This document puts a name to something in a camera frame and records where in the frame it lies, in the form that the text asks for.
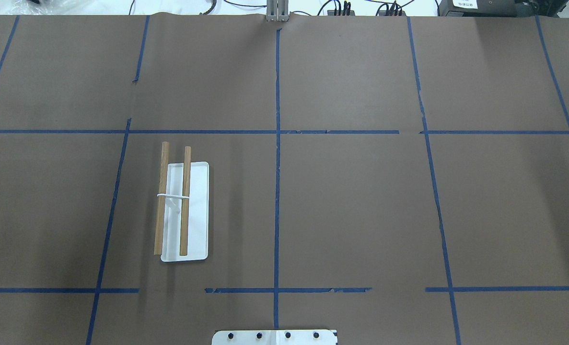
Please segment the white towel rack base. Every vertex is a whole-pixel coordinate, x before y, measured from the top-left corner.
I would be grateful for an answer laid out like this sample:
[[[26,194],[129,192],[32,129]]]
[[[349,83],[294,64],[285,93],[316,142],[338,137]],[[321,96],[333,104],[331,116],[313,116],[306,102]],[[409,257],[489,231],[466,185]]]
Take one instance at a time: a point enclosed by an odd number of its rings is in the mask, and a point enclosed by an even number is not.
[[[209,255],[209,164],[190,164],[189,197],[183,196],[183,163],[168,164],[164,197],[162,262],[206,260]],[[183,201],[189,203],[187,254],[180,254]]]

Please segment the right wooden rack bar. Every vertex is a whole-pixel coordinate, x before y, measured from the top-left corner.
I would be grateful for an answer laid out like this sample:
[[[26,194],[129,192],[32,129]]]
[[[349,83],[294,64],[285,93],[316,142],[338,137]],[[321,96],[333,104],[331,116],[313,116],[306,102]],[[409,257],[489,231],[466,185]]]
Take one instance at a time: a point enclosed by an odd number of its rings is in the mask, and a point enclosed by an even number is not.
[[[190,197],[190,179],[191,179],[191,160],[192,147],[184,147],[184,163],[183,163],[183,185],[182,185],[182,201],[181,201],[181,223],[180,223],[180,244],[179,255],[188,255],[188,226],[189,226],[189,197]]]

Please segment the wooden rack bar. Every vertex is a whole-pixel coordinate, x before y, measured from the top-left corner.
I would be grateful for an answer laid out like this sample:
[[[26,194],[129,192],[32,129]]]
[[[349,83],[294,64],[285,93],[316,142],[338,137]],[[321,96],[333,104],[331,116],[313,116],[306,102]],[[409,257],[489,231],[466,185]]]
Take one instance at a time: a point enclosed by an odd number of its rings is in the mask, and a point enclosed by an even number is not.
[[[184,147],[184,163],[183,163],[183,185],[182,185],[182,201],[181,201],[181,223],[180,223],[180,244],[179,255],[188,255],[188,226],[189,226],[189,197],[190,197],[190,179],[191,179],[191,160],[192,147]]]
[[[159,165],[159,189],[157,193],[157,217],[155,223],[155,236],[153,245],[153,254],[162,254],[163,245],[163,227],[164,227],[164,205],[165,192],[167,186],[168,164],[170,161],[170,143],[162,142]]]

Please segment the left wooden rack bar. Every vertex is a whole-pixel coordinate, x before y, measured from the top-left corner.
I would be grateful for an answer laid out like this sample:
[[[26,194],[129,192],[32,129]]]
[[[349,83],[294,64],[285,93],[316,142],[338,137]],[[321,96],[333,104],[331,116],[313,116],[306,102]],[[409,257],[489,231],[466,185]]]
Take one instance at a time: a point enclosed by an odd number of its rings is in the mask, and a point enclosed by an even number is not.
[[[164,227],[164,205],[165,192],[167,186],[168,164],[170,161],[170,143],[162,142],[159,165],[159,189],[157,193],[157,217],[155,223],[155,236],[153,245],[153,254],[162,254],[163,245],[163,227]]]

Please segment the black box with label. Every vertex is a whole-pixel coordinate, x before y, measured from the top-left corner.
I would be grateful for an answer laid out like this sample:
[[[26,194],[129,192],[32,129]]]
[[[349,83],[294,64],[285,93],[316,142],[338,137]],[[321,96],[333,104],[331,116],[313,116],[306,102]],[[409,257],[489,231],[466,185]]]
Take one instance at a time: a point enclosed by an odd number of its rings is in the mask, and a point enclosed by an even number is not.
[[[517,17],[514,0],[441,0],[440,17]]]

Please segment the aluminium frame post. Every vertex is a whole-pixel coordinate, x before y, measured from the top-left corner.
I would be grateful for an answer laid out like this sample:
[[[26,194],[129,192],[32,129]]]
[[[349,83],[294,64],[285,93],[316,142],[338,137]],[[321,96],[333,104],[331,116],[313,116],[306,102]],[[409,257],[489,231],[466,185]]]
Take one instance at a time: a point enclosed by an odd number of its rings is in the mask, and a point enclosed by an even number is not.
[[[290,18],[289,0],[267,0],[267,22],[288,22]]]

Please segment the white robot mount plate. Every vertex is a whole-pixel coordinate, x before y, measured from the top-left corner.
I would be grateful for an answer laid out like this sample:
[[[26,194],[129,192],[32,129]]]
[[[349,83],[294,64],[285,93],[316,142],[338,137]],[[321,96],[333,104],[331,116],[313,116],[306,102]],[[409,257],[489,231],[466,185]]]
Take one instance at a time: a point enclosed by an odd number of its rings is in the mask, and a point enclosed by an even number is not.
[[[212,345],[337,345],[336,330],[223,330],[214,334]]]

